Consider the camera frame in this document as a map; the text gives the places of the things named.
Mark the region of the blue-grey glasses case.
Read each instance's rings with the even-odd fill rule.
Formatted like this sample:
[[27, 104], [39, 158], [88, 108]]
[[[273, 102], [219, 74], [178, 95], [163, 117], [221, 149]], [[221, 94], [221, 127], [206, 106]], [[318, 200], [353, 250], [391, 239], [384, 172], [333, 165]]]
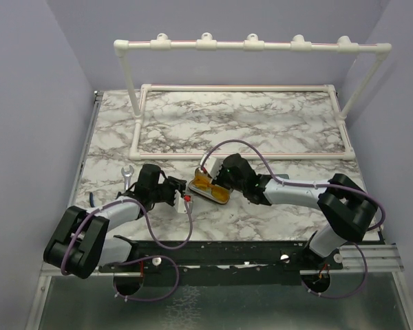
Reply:
[[289, 175], [287, 174], [276, 174], [275, 177], [279, 180], [290, 179]]

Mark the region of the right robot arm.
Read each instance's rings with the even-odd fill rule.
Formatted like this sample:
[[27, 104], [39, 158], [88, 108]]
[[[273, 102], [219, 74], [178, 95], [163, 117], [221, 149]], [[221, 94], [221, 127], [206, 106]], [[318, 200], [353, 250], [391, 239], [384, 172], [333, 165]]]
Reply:
[[257, 174], [240, 154], [209, 159], [204, 170], [212, 184], [236, 190], [252, 204], [294, 205], [320, 210], [328, 224], [316, 231], [302, 252], [304, 264], [317, 269], [344, 243], [359, 243], [377, 213], [378, 205], [347, 175], [326, 181], [293, 181], [272, 173]]

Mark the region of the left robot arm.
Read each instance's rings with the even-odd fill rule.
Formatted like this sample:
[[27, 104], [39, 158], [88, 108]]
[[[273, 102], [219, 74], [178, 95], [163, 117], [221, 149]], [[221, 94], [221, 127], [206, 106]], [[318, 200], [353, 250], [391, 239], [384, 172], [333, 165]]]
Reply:
[[123, 271], [133, 270], [138, 254], [126, 238], [108, 238], [107, 233], [124, 223], [145, 218], [156, 204], [167, 204], [179, 213], [188, 212], [187, 181], [166, 176], [155, 164], [145, 164], [137, 181], [116, 199], [93, 208], [70, 206], [54, 230], [43, 261], [63, 275], [86, 279], [97, 268], [115, 263]]

